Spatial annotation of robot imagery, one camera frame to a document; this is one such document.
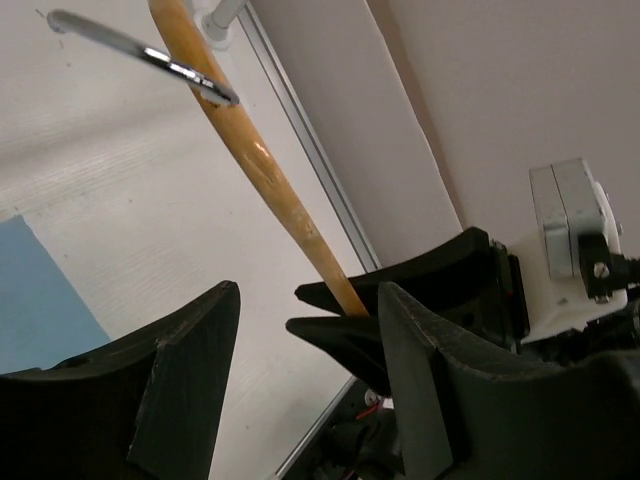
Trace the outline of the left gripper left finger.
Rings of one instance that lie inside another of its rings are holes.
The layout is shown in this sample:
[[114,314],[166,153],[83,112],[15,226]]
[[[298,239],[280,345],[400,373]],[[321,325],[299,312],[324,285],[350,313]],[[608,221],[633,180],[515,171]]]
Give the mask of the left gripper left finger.
[[1,378],[5,479],[205,479],[240,317],[223,281],[48,368]]

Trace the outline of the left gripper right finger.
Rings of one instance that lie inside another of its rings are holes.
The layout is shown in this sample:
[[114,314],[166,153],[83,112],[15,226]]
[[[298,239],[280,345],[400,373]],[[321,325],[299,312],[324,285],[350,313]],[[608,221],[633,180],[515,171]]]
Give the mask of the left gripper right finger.
[[635,479],[639,355],[530,360],[442,318],[398,285],[378,313],[410,479]]

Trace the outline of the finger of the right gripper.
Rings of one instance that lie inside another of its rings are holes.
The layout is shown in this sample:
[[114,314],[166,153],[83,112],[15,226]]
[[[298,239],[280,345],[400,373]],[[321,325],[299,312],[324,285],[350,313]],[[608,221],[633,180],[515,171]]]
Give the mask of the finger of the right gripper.
[[390,394],[377,317],[301,317],[286,330],[322,350],[379,395]]

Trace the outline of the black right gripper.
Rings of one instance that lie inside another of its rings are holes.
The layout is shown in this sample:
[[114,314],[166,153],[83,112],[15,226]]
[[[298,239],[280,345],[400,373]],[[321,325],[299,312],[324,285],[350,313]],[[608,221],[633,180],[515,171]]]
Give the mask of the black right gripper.
[[496,264],[505,347],[520,353],[530,322],[518,258],[487,232],[471,227],[444,244],[409,260],[370,273],[351,276],[367,311],[378,311],[378,285],[393,282],[430,309],[441,312],[459,307],[493,282]]

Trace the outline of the light blue trousers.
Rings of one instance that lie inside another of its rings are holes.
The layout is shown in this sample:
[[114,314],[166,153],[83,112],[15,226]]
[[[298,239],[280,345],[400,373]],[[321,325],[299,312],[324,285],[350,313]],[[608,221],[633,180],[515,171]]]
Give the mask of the light blue trousers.
[[1,372],[51,368],[110,342],[23,217],[1,223]]

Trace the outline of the wooden clothes hanger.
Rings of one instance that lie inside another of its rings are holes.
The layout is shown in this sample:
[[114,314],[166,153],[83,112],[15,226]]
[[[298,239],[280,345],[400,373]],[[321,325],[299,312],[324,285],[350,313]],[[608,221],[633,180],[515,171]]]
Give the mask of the wooden clothes hanger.
[[46,20],[56,33],[78,34],[185,83],[243,173],[338,305],[348,315],[366,316],[363,302],[241,105],[238,94],[229,86],[187,8],[181,1],[150,1],[148,7],[167,52],[64,9],[49,11]]

